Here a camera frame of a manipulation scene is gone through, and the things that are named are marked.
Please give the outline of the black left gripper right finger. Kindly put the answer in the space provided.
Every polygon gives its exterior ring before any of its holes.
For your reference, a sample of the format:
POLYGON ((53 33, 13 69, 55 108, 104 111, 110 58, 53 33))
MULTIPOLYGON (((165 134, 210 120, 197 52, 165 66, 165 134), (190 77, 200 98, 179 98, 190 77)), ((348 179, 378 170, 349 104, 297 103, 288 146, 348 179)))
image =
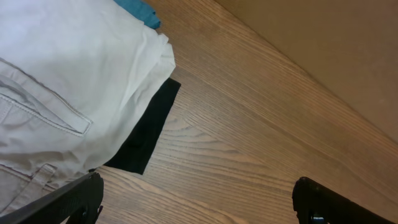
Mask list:
POLYGON ((393 224, 308 177, 296 181, 292 201, 300 224, 393 224))

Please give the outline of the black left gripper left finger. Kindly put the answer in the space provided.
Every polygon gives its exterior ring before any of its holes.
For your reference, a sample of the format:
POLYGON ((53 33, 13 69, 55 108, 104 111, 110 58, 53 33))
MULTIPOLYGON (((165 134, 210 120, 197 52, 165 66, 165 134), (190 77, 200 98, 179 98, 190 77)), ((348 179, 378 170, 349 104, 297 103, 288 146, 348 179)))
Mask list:
POLYGON ((90 172, 1 218, 2 224, 95 224, 102 209, 104 181, 90 172))

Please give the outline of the beige khaki shorts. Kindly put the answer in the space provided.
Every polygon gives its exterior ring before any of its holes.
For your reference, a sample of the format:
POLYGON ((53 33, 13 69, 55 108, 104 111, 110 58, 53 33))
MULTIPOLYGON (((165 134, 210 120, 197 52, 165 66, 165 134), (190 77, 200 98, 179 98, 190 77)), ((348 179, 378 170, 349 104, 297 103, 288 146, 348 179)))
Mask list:
POLYGON ((1 1, 1 215, 108 162, 175 68, 110 0, 1 1))

